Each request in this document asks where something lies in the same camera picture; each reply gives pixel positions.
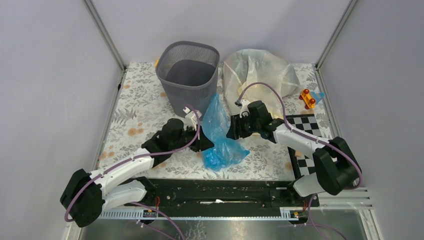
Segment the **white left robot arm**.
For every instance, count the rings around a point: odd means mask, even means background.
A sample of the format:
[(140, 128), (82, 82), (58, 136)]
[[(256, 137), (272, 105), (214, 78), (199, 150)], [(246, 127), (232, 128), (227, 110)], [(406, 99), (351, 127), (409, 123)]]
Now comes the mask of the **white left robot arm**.
[(66, 210), (65, 221), (83, 228), (111, 208), (130, 202), (150, 205), (155, 200), (155, 188), (131, 177), (158, 166), (180, 150), (203, 152), (213, 147), (202, 128), (184, 127), (182, 120), (171, 118), (134, 153), (115, 164), (91, 172), (82, 168), (75, 171), (59, 199)]

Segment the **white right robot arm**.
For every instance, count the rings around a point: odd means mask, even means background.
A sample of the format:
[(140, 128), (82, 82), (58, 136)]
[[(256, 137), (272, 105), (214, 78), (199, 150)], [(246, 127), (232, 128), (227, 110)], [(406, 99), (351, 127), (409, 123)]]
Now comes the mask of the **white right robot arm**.
[(287, 188), (286, 198), (291, 205), (301, 205), (312, 194), (326, 192), (336, 196), (362, 179), (361, 169), (343, 138), (318, 137), (293, 127), (286, 118), (273, 118), (260, 100), (242, 99), (235, 105), (240, 112), (231, 116), (227, 138), (238, 140), (257, 134), (313, 160), (315, 172), (297, 178)]

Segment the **translucent white plastic bag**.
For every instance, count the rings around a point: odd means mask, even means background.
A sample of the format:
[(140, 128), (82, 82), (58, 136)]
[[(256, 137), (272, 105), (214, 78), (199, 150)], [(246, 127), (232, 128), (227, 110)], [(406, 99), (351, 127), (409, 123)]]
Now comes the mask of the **translucent white plastic bag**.
[(232, 115), (240, 113), (235, 105), (242, 91), (250, 84), (270, 85), (283, 98), (300, 91), (294, 66), (267, 50), (242, 49), (223, 62), (224, 98)]

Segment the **blue plastic trash bag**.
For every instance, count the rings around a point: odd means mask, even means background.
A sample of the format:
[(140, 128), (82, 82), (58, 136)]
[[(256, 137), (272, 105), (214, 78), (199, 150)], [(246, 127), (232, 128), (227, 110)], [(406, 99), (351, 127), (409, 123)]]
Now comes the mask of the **blue plastic trash bag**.
[(205, 168), (218, 172), (222, 168), (239, 164), (249, 155), (249, 150), (226, 137), (229, 129), (229, 117), (219, 95), (215, 94), (202, 117), (203, 133), (214, 144), (212, 148), (201, 152)]

